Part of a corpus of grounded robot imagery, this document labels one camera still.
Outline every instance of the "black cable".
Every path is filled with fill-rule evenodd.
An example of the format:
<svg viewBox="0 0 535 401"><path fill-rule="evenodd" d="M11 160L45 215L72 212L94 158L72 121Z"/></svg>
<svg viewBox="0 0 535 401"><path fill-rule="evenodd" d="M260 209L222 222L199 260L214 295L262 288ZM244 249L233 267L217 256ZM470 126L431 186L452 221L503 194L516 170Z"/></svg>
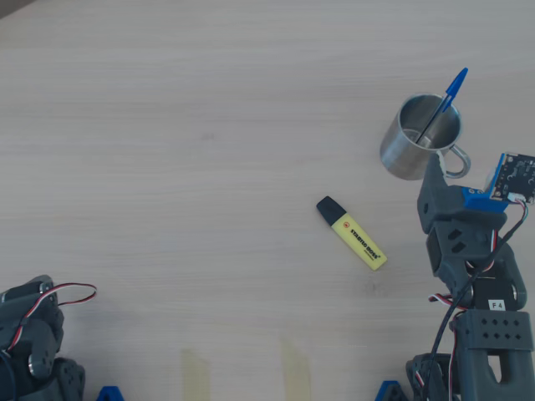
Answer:
<svg viewBox="0 0 535 401"><path fill-rule="evenodd" d="M6 364L6 368L8 368L9 371L9 376L11 376L11 385L13 386L13 401L18 401L17 381L15 380L15 371L13 370L13 366L11 365L9 356L5 353L5 351L0 351L0 358Z"/></svg>
<svg viewBox="0 0 535 401"><path fill-rule="evenodd" d="M474 283L474 281L477 280L477 278L492 263L492 261L496 259L496 255L498 254L498 252L502 249L502 247L506 244L506 242L511 239L515 231L518 230L518 227L520 227L522 223L526 220L525 215L526 215L526 212L524 211L524 216L522 216L522 219L517 224L515 224L513 228L509 230L505 236L503 236L502 240L498 243L494 251L492 251L489 254L489 256L487 256L487 259L485 259L485 261L483 261L483 263L481 263L481 265L476 268L476 270L474 271L474 274L466 281L466 284L461 288L461 290L457 294L457 297L451 302L451 306L448 309L448 312L446 312L446 315L442 319L441 327L438 329L438 333L436 334L436 337L435 337L435 342L433 343L433 348L431 349L431 355L429 357L429 365L427 368L427 373L425 374L425 378L424 378L424 390L422 394L422 399L424 401L427 400L427 394L429 393L429 382L431 380L431 368L433 366L433 363L435 362L436 354L438 352L438 346L441 343L442 335L444 334L444 331L446 330L446 326L448 325L448 322L450 321L451 315L456 310L459 303L461 303L462 298L471 288L471 285Z"/></svg>

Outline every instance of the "blue bracket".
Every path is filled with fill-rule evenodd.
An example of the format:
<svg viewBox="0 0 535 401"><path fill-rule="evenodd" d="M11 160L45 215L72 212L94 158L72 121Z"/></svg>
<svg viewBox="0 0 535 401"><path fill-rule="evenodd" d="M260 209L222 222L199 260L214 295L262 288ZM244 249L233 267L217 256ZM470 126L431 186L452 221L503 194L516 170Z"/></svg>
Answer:
<svg viewBox="0 0 535 401"><path fill-rule="evenodd" d="M387 380L381 384L375 401L409 401L403 394L403 390L395 380Z"/></svg>
<svg viewBox="0 0 535 401"><path fill-rule="evenodd" d="M474 190L473 188L462 187L462 195L465 198L465 207L477 211L490 211L493 213L503 213L509 206L509 203L501 200L491 199L490 192Z"/></svg>
<svg viewBox="0 0 535 401"><path fill-rule="evenodd" d="M97 401L125 401L117 386L106 386L100 390Z"/></svg>

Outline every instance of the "wire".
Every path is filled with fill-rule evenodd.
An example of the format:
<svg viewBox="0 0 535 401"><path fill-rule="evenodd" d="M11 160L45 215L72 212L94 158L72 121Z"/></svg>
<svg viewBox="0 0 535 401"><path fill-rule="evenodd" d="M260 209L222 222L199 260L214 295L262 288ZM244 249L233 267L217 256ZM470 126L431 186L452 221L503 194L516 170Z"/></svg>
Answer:
<svg viewBox="0 0 535 401"><path fill-rule="evenodd" d="M11 385L13 386L13 401L18 401L17 394L17 380L15 380L15 372L11 364L11 357L5 351L0 351L0 358L3 360L6 368L9 371L9 377L11 378Z"/></svg>
<svg viewBox="0 0 535 401"><path fill-rule="evenodd" d="M492 230L492 235L491 235L491 252L494 251L496 249L496 244L497 244L497 241L498 241L498 231L497 230ZM466 265L468 267L470 267L471 269L475 269L475 267L469 262L469 261L465 261ZM492 267L494 266L494 261L491 262L490 265L488 265L488 267L483 270L484 272L488 272L489 270L492 269Z"/></svg>
<svg viewBox="0 0 535 401"><path fill-rule="evenodd" d="M424 379L421 378L420 372L416 371L415 376L416 380L418 380L418 384L420 385L420 387L424 387Z"/></svg>
<svg viewBox="0 0 535 401"><path fill-rule="evenodd" d="M462 298L465 296L465 294L470 289L471 285L474 283L475 280L483 273L483 271L486 269L485 266L489 266L494 259L496 258L496 255L500 252L502 247L509 241L512 237L512 235L515 233L516 230L518 230L518 227L522 225L522 223L527 218L527 205L525 202L521 203L521 205L525 208L524 214L522 216L522 219L515 224L511 230L509 230L505 236L503 236L502 240L497 243L497 246L494 248L494 251L492 251L487 258L483 261L483 263L476 267L474 270L474 274L466 280L465 285L461 288L461 290L458 292L457 297L453 299L453 302L451 303L448 311L446 312L446 315L442 319L441 326L438 329L438 333L436 334L435 341L433 343L433 348L431 349L431 354L429 356L429 366L426 369L425 374L425 385L423 389L423 399L427 398L427 394L429 393L429 381L431 378L431 367L433 366L433 363L435 362L436 353L438 352L438 346L441 343L442 335L444 334L444 331L446 330L446 326L448 322L450 321L450 317L453 314L453 312L456 310L459 303L461 303Z"/></svg>
<svg viewBox="0 0 535 401"><path fill-rule="evenodd" d="M453 320L456 320L464 312L458 312ZM457 348L457 331L453 328L453 350L451 350L450 365L448 367L448 401L453 401L453 359Z"/></svg>
<svg viewBox="0 0 535 401"><path fill-rule="evenodd" d="M75 305L75 304L79 304L79 303L85 303L85 302L91 301L93 298L95 298L97 296L97 287L95 287L93 284L83 284L81 282L67 282L65 284L59 284L58 286L52 287L49 290L43 292L43 294L41 294L41 296L33 304L33 306L30 308L30 310L27 311L26 314L20 319L17 331L15 332L15 335L13 336L13 340L11 341L11 344L8 347L8 351L11 351L18 344L18 342L20 341L20 338L23 336L23 321L25 319L29 318L30 316L32 316L35 313L35 311L37 311L37 309L39 308L39 305L41 305L41 303L46 298L50 297L55 292L58 292L59 290L62 290L64 288L68 288L68 287L92 288L93 289L93 293L91 295L89 295L88 297L86 297L86 298L79 299L78 301L60 303L58 305L59 307L62 307L62 306L65 306L65 305Z"/></svg>
<svg viewBox="0 0 535 401"><path fill-rule="evenodd" d="M431 294L428 296L427 300L429 302L440 302L442 305L446 305L447 307L451 306L451 300L448 298L452 298L450 294L442 295L442 294ZM457 307L457 309L461 309L462 311L465 311L467 308L465 307Z"/></svg>

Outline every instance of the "mug handle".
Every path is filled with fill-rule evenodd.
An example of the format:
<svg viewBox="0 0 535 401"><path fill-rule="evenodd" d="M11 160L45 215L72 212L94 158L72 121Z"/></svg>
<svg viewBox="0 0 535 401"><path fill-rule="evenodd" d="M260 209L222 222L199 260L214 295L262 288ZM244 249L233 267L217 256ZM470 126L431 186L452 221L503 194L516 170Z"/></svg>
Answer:
<svg viewBox="0 0 535 401"><path fill-rule="evenodd" d="M470 171L470 167L471 167L470 156L468 156L466 152L457 145L453 145L450 149L453 153L455 153L459 157L459 159L462 160L462 169L461 171L457 171L457 172L447 171L446 177L447 178L464 177L465 175L468 174L468 171Z"/></svg>

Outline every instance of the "circuit board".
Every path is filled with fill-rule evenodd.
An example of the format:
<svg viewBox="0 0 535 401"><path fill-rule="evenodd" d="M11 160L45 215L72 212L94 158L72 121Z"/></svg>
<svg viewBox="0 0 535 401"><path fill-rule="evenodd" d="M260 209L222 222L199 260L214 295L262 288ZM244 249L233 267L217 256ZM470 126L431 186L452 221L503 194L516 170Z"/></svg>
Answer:
<svg viewBox="0 0 535 401"><path fill-rule="evenodd" d="M524 195L527 203L535 200L535 157L504 153L493 180L491 199L508 202L510 193Z"/></svg>

